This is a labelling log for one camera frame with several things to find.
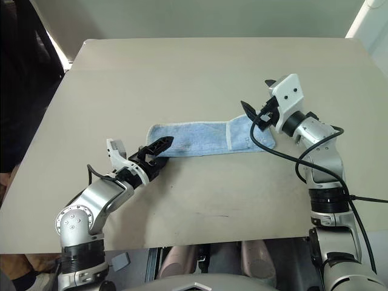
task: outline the cable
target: cable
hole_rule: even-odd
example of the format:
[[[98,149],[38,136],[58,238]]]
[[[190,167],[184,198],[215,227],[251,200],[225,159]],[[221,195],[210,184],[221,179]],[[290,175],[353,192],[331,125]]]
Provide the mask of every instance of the cable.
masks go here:
[[[369,198],[369,197],[360,197],[360,196],[355,196],[355,195],[351,195],[350,200],[362,200],[362,201],[377,202],[377,203],[388,203],[388,200]]]
[[[288,159],[289,161],[296,162],[298,164],[302,164],[302,165],[308,166],[310,168],[319,170],[319,171],[324,172],[324,173],[326,173],[326,174],[328,174],[330,176],[333,176],[342,185],[343,190],[344,190],[344,194],[346,196],[348,196],[348,197],[350,196],[349,189],[347,188],[347,185],[346,185],[345,181],[340,176],[338,176],[336,173],[328,170],[327,168],[324,168],[324,167],[312,164],[311,162],[303,161],[302,159],[298,159],[298,158],[296,158],[294,156],[286,155],[285,153],[281,153],[281,152],[278,152],[276,150],[272,150],[272,149],[266,147],[264,144],[261,144],[255,138],[255,136],[253,135],[253,131],[255,130],[255,126],[257,125],[257,122],[258,122],[258,120],[260,119],[260,117],[262,115],[263,115],[262,113],[257,114],[255,119],[252,122],[252,126],[250,127],[250,133],[249,133],[250,134],[250,139],[253,141],[254,144],[256,144],[259,148],[261,148],[261,149],[263,149],[263,150],[265,150],[265,151],[267,151],[267,152],[269,152],[269,153],[271,153],[271,154],[273,154],[275,156],[279,156],[280,158]],[[357,212],[357,209],[356,209],[355,205],[353,204],[353,201],[349,200],[349,205],[350,205],[350,208],[353,210],[353,213],[354,213],[354,216],[356,218],[356,221],[357,221],[357,223],[358,223],[358,225],[360,227],[361,233],[363,234],[363,238],[365,240],[365,245],[366,245],[366,248],[367,248],[367,251],[368,251],[368,255],[369,255],[369,259],[370,259],[370,265],[372,267],[372,270],[375,273],[377,273],[377,271],[376,271],[376,264],[375,264],[375,258],[373,256],[372,248],[370,246],[370,242],[369,242],[367,233],[365,231],[363,222],[361,221],[361,218],[360,218],[360,216],[359,216],[359,214]]]
[[[312,145],[311,147],[309,147],[307,150],[305,150],[302,155],[300,155],[299,159],[303,159],[309,152],[311,152],[313,149],[319,147],[321,144],[324,144],[325,142],[327,141],[330,141],[331,139],[339,136],[339,135],[342,135],[345,131],[341,128],[341,127],[337,127],[337,126],[334,126],[332,125],[332,127],[337,130],[336,133],[333,133],[332,135],[322,139],[321,141],[318,141],[316,144]],[[298,178],[303,182],[303,183],[306,183],[306,179],[303,178],[299,172],[299,165],[300,163],[297,162],[295,163],[295,173],[296,175],[298,176]]]
[[[103,180],[117,181],[117,178],[112,178],[112,177],[109,177],[109,176],[104,176],[104,175],[96,172],[96,170],[93,169],[90,164],[87,164],[87,173],[88,173],[88,176],[89,176],[89,185],[92,183],[92,174],[94,174],[95,176],[97,176],[98,178],[103,179]]]

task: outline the wire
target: wire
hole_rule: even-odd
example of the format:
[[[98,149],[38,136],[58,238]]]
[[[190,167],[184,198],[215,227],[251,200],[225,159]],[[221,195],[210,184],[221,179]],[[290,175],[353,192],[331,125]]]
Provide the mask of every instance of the wire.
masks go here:
[[[89,185],[92,183],[92,174],[94,174],[95,176],[97,176],[98,178],[103,179],[103,180],[117,181],[117,178],[112,178],[112,177],[109,177],[109,176],[104,176],[104,175],[96,172],[96,170],[93,169],[90,164],[87,164],[87,173],[88,173],[88,176],[89,176]]]
[[[303,159],[309,152],[311,152],[313,149],[319,147],[321,144],[324,144],[325,142],[327,141],[330,141],[331,139],[339,136],[339,135],[342,135],[345,131],[341,128],[341,127],[337,127],[337,126],[334,126],[332,125],[332,127],[337,130],[336,133],[333,133],[332,135],[322,139],[321,141],[318,141],[316,144],[312,145],[311,147],[309,147],[307,150],[305,150],[302,155],[300,155],[299,159]],[[299,172],[299,165],[300,163],[297,162],[295,163],[295,173],[296,175],[298,176],[298,178],[303,182],[303,183],[306,183],[306,179],[303,178]]]
[[[377,202],[377,203],[388,203],[388,200],[369,198],[369,197],[360,197],[360,196],[355,196],[355,195],[351,195],[350,200],[362,200],[362,201]]]
[[[255,130],[255,126],[257,125],[258,120],[260,119],[260,117],[262,115],[263,115],[262,113],[257,114],[255,119],[252,122],[252,126],[250,127],[250,133],[249,133],[250,134],[250,139],[253,141],[254,144],[256,144],[259,148],[261,148],[261,149],[263,149],[263,150],[265,150],[265,151],[267,151],[267,152],[269,152],[269,153],[271,153],[271,154],[273,154],[275,156],[279,156],[280,158],[288,159],[289,161],[292,161],[292,162],[295,162],[295,163],[298,163],[298,164],[302,164],[302,165],[308,166],[310,168],[319,170],[319,171],[324,172],[324,173],[326,173],[326,174],[328,174],[330,176],[333,176],[342,185],[343,190],[344,190],[344,194],[346,196],[348,196],[348,197],[350,196],[349,189],[347,188],[347,185],[346,185],[345,181],[340,176],[338,176],[336,173],[328,170],[327,168],[324,168],[324,167],[312,164],[311,162],[307,162],[307,161],[304,161],[302,159],[298,159],[298,158],[296,158],[294,156],[286,155],[285,153],[281,153],[281,152],[278,152],[276,150],[272,150],[272,149],[266,147],[264,144],[261,144],[255,138],[255,136],[253,135],[253,132]],[[369,255],[369,259],[370,259],[370,265],[372,267],[372,270],[375,273],[377,273],[377,271],[376,271],[376,264],[375,264],[375,258],[373,256],[372,248],[370,246],[370,242],[369,242],[367,233],[365,231],[363,222],[361,221],[361,218],[360,218],[360,216],[359,216],[359,214],[357,212],[357,209],[356,209],[355,205],[353,204],[353,202],[351,200],[349,200],[349,205],[350,205],[350,208],[353,210],[353,213],[354,213],[354,216],[356,218],[356,221],[357,221],[357,223],[358,223],[358,225],[360,227],[361,233],[363,234],[363,238],[365,240],[365,245],[366,245],[366,248],[367,248],[367,251],[368,251],[368,255]]]

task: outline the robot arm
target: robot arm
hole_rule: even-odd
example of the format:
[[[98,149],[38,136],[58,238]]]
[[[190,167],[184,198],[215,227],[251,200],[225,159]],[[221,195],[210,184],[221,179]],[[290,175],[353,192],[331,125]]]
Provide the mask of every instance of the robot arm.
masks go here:
[[[61,236],[62,273],[58,290],[115,290],[104,281],[108,274],[105,262],[102,228],[107,217],[133,194],[141,184],[147,185],[159,175],[168,158],[146,161],[147,155],[157,156],[171,146],[173,137],[165,136],[139,149],[129,159],[120,140],[107,140],[108,156],[114,171],[106,176],[90,166],[90,185],[61,210],[55,229]],[[91,172],[99,177],[91,183]]]
[[[245,102],[247,116],[261,130],[273,125],[305,149],[314,146],[337,131],[321,123],[317,116],[302,113],[303,91],[297,74],[278,81],[267,80],[270,99],[259,115]],[[335,148],[335,138],[323,142],[304,157],[314,165],[330,170],[345,179],[343,162]],[[311,199],[311,255],[323,278],[326,290],[386,290],[372,270],[361,264],[361,247],[355,217],[349,209],[349,198],[334,176],[305,167],[306,184]]]

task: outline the beige table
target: beige table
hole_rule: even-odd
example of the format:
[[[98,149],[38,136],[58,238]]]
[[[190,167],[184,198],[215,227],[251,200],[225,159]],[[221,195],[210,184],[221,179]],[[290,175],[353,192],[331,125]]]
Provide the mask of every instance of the beige table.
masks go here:
[[[203,38],[87,41],[59,86],[0,211],[0,253],[57,252],[54,219],[111,167],[105,139],[128,153],[155,123],[226,121],[268,98],[266,78],[299,74],[305,109],[344,127],[350,191],[386,196],[388,85],[352,39]],[[277,149],[300,153],[286,135]],[[310,200],[293,163],[268,153],[171,159],[110,216],[107,250],[304,236]],[[387,206],[356,203],[368,231]]]

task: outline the blue towel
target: blue towel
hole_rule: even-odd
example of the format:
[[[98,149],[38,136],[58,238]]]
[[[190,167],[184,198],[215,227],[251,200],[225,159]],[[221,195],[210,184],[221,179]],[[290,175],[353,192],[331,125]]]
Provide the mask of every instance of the blue towel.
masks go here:
[[[163,136],[173,136],[174,141],[169,149],[159,156],[206,156],[222,153],[245,153],[262,151],[249,136],[252,121],[241,115],[227,122],[185,122],[157,124],[150,128],[147,144]],[[269,129],[260,131],[255,128],[255,138],[266,147],[273,148]]]

